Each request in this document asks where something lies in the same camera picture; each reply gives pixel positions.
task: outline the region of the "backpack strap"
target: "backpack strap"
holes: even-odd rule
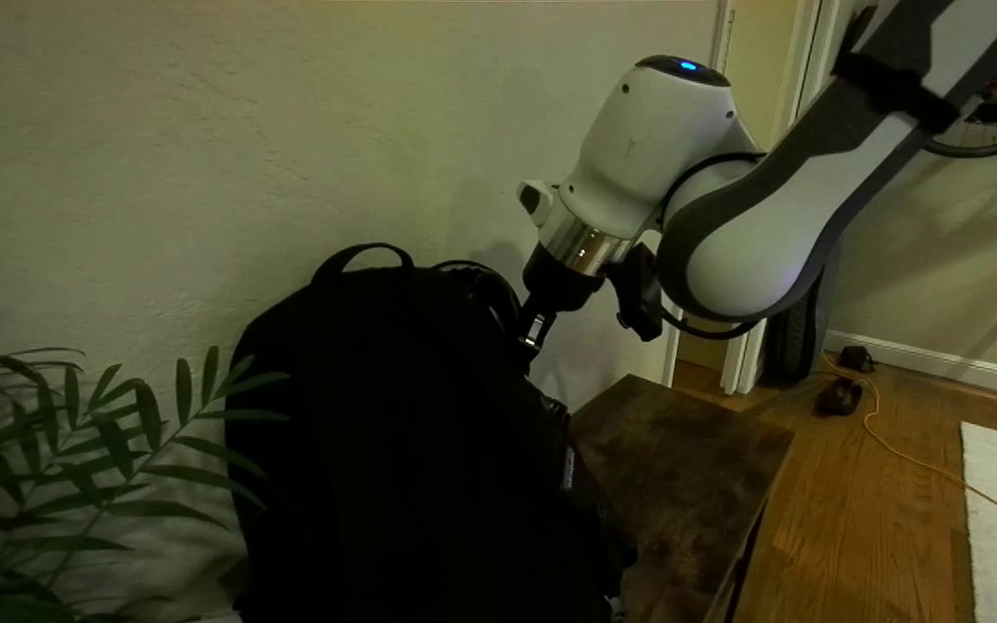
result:
[[[414,261],[407,251],[393,245],[393,243],[365,243],[365,245],[348,245],[348,251],[334,254],[334,258],[319,268],[319,275],[315,275],[312,285],[329,285],[329,281],[344,278],[348,268],[351,268],[358,258],[371,254],[371,251],[389,251],[389,254],[394,254],[401,271],[414,271],[414,268],[415,268],[415,261]]]
[[[596,552],[591,575],[598,589],[605,597],[620,597],[620,575],[635,564],[635,542],[628,533],[620,533],[620,517],[609,509],[596,477],[579,462],[564,427],[568,411],[520,379],[516,364],[494,341],[480,341],[464,315],[444,315],[444,291],[446,288],[434,288],[427,281],[410,288],[415,315],[434,330],[429,337],[455,357],[455,364],[477,380],[480,395],[490,395],[507,417],[508,434],[535,462],[540,480],[547,480],[579,517],[583,531],[574,536]]]
[[[474,261],[450,261],[450,262],[435,262],[434,271],[455,278],[470,303],[484,304],[493,320],[498,323],[502,337],[508,341],[520,337],[524,304],[502,275]]]

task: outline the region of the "potted plant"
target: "potted plant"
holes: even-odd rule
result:
[[[92,555],[135,552],[100,533],[109,518],[179,518],[223,526],[217,517],[150,484],[179,480],[261,497],[230,480],[224,466],[261,473],[250,458],[208,441],[204,424],[282,418],[224,409],[224,398],[282,380],[250,379],[250,364],[223,371],[208,349],[197,371],[177,361],[172,411],[164,417],[150,380],[104,367],[86,380],[78,349],[24,349],[0,357],[0,623],[11,621],[118,621],[64,600],[64,575]]]

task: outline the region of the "backpack handle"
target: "backpack handle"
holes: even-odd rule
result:
[[[371,251],[389,251],[389,254],[394,254],[401,271],[414,271],[414,268],[415,268],[415,261],[414,261],[407,251],[393,245],[393,243],[365,243],[365,245],[348,245],[348,251],[334,254],[334,258],[319,268],[319,275],[315,275],[312,285],[326,285],[326,281],[334,281],[334,278],[344,278],[348,268],[351,268],[358,258],[371,254]]]

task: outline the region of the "wooden stool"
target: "wooden stool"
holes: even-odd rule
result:
[[[790,434],[624,379],[570,435],[639,542],[628,623],[731,621]]]

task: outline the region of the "wooden floor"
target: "wooden floor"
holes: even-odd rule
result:
[[[828,371],[798,392],[723,398],[712,371],[680,367],[680,392],[798,434],[771,489],[737,621],[971,623],[962,491],[873,444],[861,417],[819,418],[815,401],[831,379]],[[955,473],[962,470],[958,424],[997,428],[997,395],[888,367],[861,380],[881,398],[875,428]]]

